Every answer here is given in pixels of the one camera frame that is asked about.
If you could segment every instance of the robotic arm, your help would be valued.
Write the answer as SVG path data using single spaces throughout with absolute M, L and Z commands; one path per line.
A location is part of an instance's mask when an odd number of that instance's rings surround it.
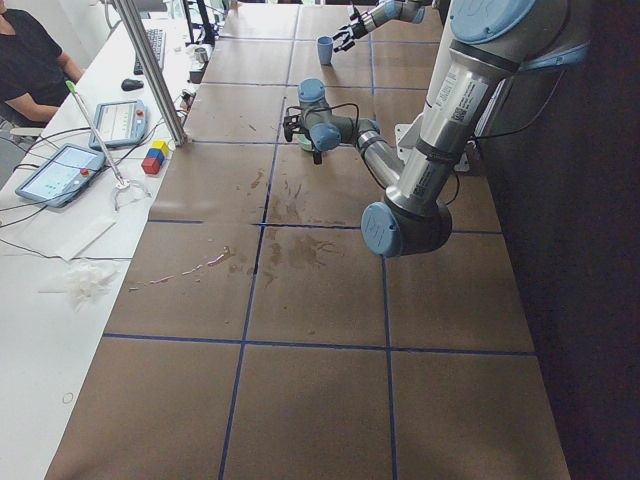
M 336 107 L 328 105 L 316 79 L 300 84 L 300 114 L 285 117 L 287 140 L 304 134 L 316 163 L 341 143 L 358 149 L 385 187 L 384 199 L 362 216 L 362 235 L 374 253 L 436 250 L 452 225 L 438 196 L 497 85 L 522 69 L 584 58 L 589 13 L 589 0 L 454 0 L 406 162 L 380 136 L 375 121 L 334 115 Z
M 384 25 L 389 20 L 400 20 L 410 23 L 421 23 L 424 18 L 424 7 L 431 5 L 431 0 L 381 0 L 373 9 L 360 14 L 355 5 L 349 6 L 350 23 L 340 28 L 333 36 L 336 47 L 333 51 L 347 51 L 353 47 L 358 38 Z

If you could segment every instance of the person's arm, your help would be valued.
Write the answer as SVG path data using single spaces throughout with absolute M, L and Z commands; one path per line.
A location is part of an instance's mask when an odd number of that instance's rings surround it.
M 58 66 L 67 74 L 73 83 L 76 83 L 82 77 L 84 71 L 78 67 L 78 64 L 69 56 L 67 52 L 62 52 L 56 59 Z
M 28 93 L 11 100 L 7 100 L 6 103 L 32 122 L 48 122 L 58 111 L 58 107 L 54 107 L 52 105 L 40 105 L 36 103 L 33 100 L 33 97 Z

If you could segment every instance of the black shirt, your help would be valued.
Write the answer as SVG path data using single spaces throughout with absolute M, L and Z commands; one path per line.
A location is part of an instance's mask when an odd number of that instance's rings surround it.
M 29 13 L 3 14 L 15 35 L 0 34 L 0 101 L 31 94 L 40 105 L 60 106 L 69 90 L 56 59 L 62 48 Z

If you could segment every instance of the colorful block stack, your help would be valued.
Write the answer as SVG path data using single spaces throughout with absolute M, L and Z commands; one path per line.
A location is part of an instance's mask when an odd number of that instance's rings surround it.
M 169 156 L 169 145 L 164 140 L 155 140 L 142 161 L 142 169 L 148 175 L 155 175 L 160 171 L 164 159 Z

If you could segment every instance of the robot arm label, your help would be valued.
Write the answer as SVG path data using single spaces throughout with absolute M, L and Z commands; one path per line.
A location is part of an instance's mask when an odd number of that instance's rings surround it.
M 453 65 L 442 83 L 433 108 L 441 111 L 448 108 L 451 121 L 468 125 L 488 88 L 486 83 L 474 79 L 468 72 L 460 72 Z

